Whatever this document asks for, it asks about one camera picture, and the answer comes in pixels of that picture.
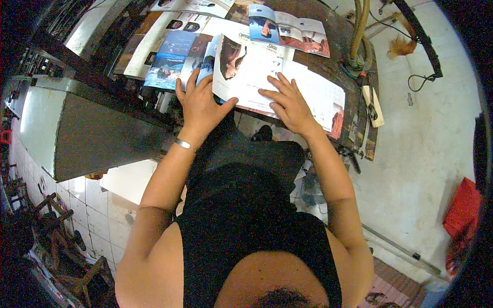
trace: photo of woman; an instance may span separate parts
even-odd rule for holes
[[[274,11],[264,5],[252,4],[249,9],[250,39],[279,45],[279,31]]]
[[[240,55],[242,49],[241,44],[224,37],[219,57],[219,68],[225,80],[233,78],[238,73],[240,65],[243,62],[243,58],[247,55],[246,46],[245,53]]]

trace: paper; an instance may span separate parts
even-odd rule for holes
[[[234,0],[157,0],[150,11],[192,12],[224,18]]]

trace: metal bar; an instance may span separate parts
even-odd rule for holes
[[[433,67],[433,71],[435,72],[434,77],[440,78],[443,77],[442,69],[440,67],[440,61],[438,60],[438,55],[433,49],[431,45],[431,39],[426,35],[423,27],[420,22],[414,15],[411,8],[407,5],[405,0],[395,0],[394,4],[400,9],[404,17],[406,17],[407,21],[413,27],[414,31],[416,31],[416,36],[420,39],[421,44],[423,45],[426,54],[428,55],[428,59],[431,62],[431,66]]]
[[[441,271],[434,265],[432,265],[430,262],[427,262],[423,259],[421,259],[421,257],[419,258],[416,258],[416,253],[413,253],[409,250],[407,250],[406,248],[402,247],[401,245],[391,241],[390,239],[384,237],[383,235],[381,235],[380,233],[378,233],[377,231],[373,230],[372,228],[368,227],[367,225],[365,224],[361,224],[363,226],[363,228],[365,230],[367,230],[368,232],[376,235],[377,237],[379,237],[380,239],[386,241],[387,243],[389,243],[390,245],[392,245],[393,247],[399,249],[400,251],[404,252],[406,255],[410,256],[411,258],[417,260],[418,262],[421,262],[423,263],[424,265],[426,265],[428,268],[430,268],[430,270],[432,270],[435,274],[437,275],[440,275]]]

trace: shoe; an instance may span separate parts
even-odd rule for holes
[[[272,129],[269,125],[262,126],[250,139],[251,141],[272,141]]]

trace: red object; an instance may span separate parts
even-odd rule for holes
[[[452,276],[461,269],[473,243],[480,203],[481,195],[476,190],[476,185],[465,177],[443,220],[443,227],[452,237],[445,260],[445,268]]]
[[[443,227],[452,238],[459,236],[470,223],[477,222],[480,203],[481,195],[476,185],[465,177],[443,219]]]
[[[10,134],[12,133],[12,130],[5,130],[1,133],[0,137],[0,143],[7,143],[11,144],[12,140],[10,139]]]

